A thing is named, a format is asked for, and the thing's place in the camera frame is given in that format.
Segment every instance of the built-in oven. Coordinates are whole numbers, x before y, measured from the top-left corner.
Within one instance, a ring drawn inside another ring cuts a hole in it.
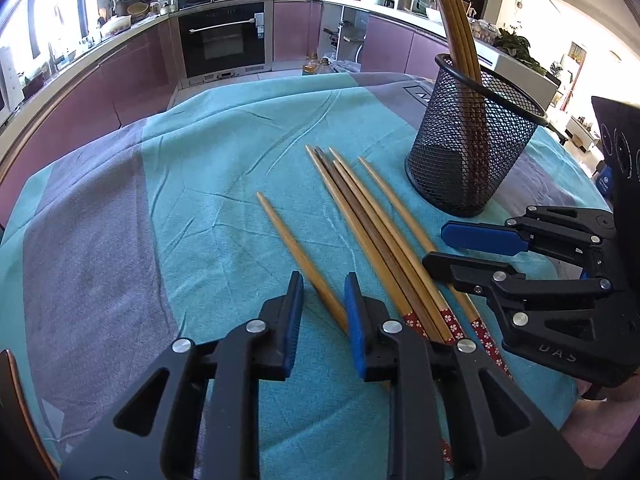
[[[215,5],[178,18],[188,84],[270,70],[273,4]]]

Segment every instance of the mesh cup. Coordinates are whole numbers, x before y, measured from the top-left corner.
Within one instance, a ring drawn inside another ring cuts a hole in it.
[[[440,67],[404,168],[415,190],[454,216],[475,216],[494,195],[538,126],[542,107],[499,74],[481,67],[482,85],[453,68]]]

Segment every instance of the kitchen cabinet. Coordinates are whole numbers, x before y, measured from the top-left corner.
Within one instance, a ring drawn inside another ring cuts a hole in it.
[[[436,79],[440,68],[434,58],[438,54],[448,53],[449,47],[446,43],[435,39],[433,36],[415,32],[404,72],[427,79]]]
[[[404,73],[413,40],[410,28],[370,16],[360,54],[362,71]]]
[[[175,88],[162,56],[159,27],[137,35],[100,63],[108,98],[122,126],[164,112]]]
[[[274,62],[304,60],[318,49],[321,9],[319,2],[273,3]]]
[[[0,224],[6,227],[27,179],[61,156],[120,127],[100,69],[50,113],[28,140],[0,185]]]

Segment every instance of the oven door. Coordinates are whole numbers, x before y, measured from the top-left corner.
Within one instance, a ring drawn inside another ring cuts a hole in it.
[[[265,63],[263,2],[201,10],[178,22],[187,78]]]

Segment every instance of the chopstick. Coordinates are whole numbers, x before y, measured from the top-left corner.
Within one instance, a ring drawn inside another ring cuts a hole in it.
[[[402,220],[407,224],[410,231],[414,234],[415,238],[418,240],[418,243],[424,249],[426,253],[433,253],[437,251],[436,246],[431,241],[431,239],[427,236],[427,233],[424,232],[423,228],[420,227],[420,224],[415,220],[414,216],[409,212],[406,206],[402,203],[402,201],[398,198],[398,196],[393,192],[389,184],[387,184],[384,179],[373,169],[373,167],[361,156],[358,158],[360,163],[365,167],[367,173],[372,177],[372,179],[378,184],[378,187],[382,191],[382,193],[386,196],[386,198],[391,202],[394,209],[398,212]],[[471,327],[474,330],[475,334],[480,338],[481,341],[486,343],[491,343],[492,351],[489,352],[489,355],[498,363],[498,366],[502,368],[502,370],[509,375],[509,370],[507,365],[504,362],[504,359],[500,357],[500,351],[498,346],[496,345],[494,339],[489,333],[480,313],[476,309],[476,306],[473,304],[468,295],[464,292],[460,292],[456,290],[451,283],[448,284],[449,290],[453,294],[454,298],[462,308],[465,317],[468,319],[469,323],[471,323]]]
[[[462,0],[453,0],[454,4],[458,8],[457,16],[460,17],[460,32],[464,36],[463,43],[465,45],[465,51],[468,54],[468,63],[470,73],[469,75],[476,82],[482,84],[482,73],[480,72],[480,63],[478,61],[478,52],[476,51],[476,42],[474,41],[473,34],[471,33],[471,27],[469,26],[468,19],[466,18],[466,10]]]
[[[401,264],[404,273],[409,278],[416,292],[420,295],[427,313],[444,341],[451,343],[455,339],[464,338],[464,332],[462,328],[460,328],[460,324],[452,310],[449,308],[447,301],[411,247],[409,247],[406,239],[402,236],[392,219],[389,218],[386,212],[380,207],[380,204],[340,154],[333,148],[329,148],[329,151],[335,157],[336,160],[334,164],[343,179],[352,188],[351,190],[361,202],[363,208],[367,210],[367,214],[372,219],[380,234],[382,234],[387,241],[387,245],[391,248],[396,260]],[[449,316],[449,321],[447,322],[445,322],[446,316]]]
[[[338,298],[335,297],[334,292],[324,280],[322,274],[320,274],[309,257],[306,256],[305,251],[293,237],[291,231],[289,231],[285,223],[276,213],[275,209],[271,206],[266,197],[261,192],[257,192],[255,195],[258,197],[262,208],[264,209],[265,213],[267,213],[267,216],[269,217],[269,220],[271,220],[273,226],[276,228],[276,231],[278,231],[278,233],[280,234],[282,241],[289,249],[291,256],[293,256],[293,259],[300,266],[300,269],[302,269],[302,273],[311,282],[311,285],[318,293],[318,296],[324,303],[326,309],[333,316],[335,322],[340,326],[340,328],[344,332],[349,333],[347,314],[344,311],[344,307],[342,306]]]
[[[447,41],[449,43],[449,50],[453,64],[461,72],[465,74],[470,73],[468,66],[468,60],[465,54],[465,49],[462,44],[462,32],[459,30],[459,25],[455,19],[456,10],[451,0],[436,0],[440,14],[442,16],[442,25],[447,33]]]
[[[313,150],[310,146],[306,146],[305,148],[313,164],[315,165],[316,170],[318,170],[318,173],[324,181],[326,188],[329,190],[329,193],[334,199],[334,202],[338,206],[338,209],[342,213],[342,216],[346,220],[349,228],[358,241],[358,244],[362,248],[365,256],[369,260],[369,263],[376,272],[378,279],[380,280],[380,282],[382,282],[382,285],[384,286],[386,292],[391,297],[391,300],[396,306],[396,309],[401,316],[408,316],[413,311],[408,298],[405,296],[406,292],[410,294],[410,286],[406,286],[408,284],[406,278],[404,280],[399,280],[400,282],[403,282],[402,284],[404,285],[404,290],[401,287],[400,283],[396,281],[396,279],[399,278],[400,274],[398,263],[393,259],[393,256],[391,256],[390,254],[386,254],[388,252],[388,247],[379,236],[376,237],[376,241],[374,244],[374,241],[372,240],[369,232],[365,229],[364,225],[354,212],[351,206],[352,203],[350,203],[350,201],[347,200],[347,198],[343,195],[346,184],[344,184],[344,181],[341,181],[340,175],[326,160],[324,153],[322,153],[322,151],[319,149]],[[386,258],[383,258],[381,252],[385,253]],[[395,272],[398,273],[398,276],[396,276],[392,272],[392,268],[395,270]],[[442,341],[440,333],[435,329],[430,319],[425,319],[424,323],[421,319],[420,323],[422,324],[422,328],[429,339]]]

